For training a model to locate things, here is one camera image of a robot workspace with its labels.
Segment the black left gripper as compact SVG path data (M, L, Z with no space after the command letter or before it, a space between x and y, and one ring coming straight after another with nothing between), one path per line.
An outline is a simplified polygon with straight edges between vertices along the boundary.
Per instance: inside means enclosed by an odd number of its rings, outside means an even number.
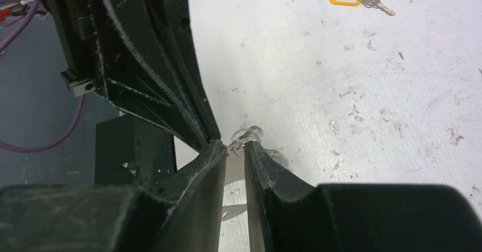
M196 151L221 137L202 85L188 0L40 0L53 16L76 95L120 111Z

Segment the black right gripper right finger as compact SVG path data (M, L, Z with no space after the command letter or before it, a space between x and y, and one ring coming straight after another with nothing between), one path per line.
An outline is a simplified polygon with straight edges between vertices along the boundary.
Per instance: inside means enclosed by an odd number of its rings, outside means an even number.
M480 251L481 222L445 185L311 186L244 147L251 251Z

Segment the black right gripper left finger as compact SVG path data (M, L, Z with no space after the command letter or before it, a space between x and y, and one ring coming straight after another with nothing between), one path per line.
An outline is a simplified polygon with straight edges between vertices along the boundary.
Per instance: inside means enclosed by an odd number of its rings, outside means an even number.
M227 148L212 141L161 182L1 190L2 251L217 251Z

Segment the silver carabiner keyring with rings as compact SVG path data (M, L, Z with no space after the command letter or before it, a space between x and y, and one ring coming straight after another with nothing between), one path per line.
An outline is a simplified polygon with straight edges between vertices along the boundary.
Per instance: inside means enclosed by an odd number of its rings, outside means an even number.
M237 157L243 159L244 145L249 141L257 141L261 143L262 136L263 130L261 127L251 126L241 128L231 136L231 143L229 144L228 149ZM265 148L265 150L276 163L282 165L285 168L289 167L289 161L281 151L277 149L267 148Z

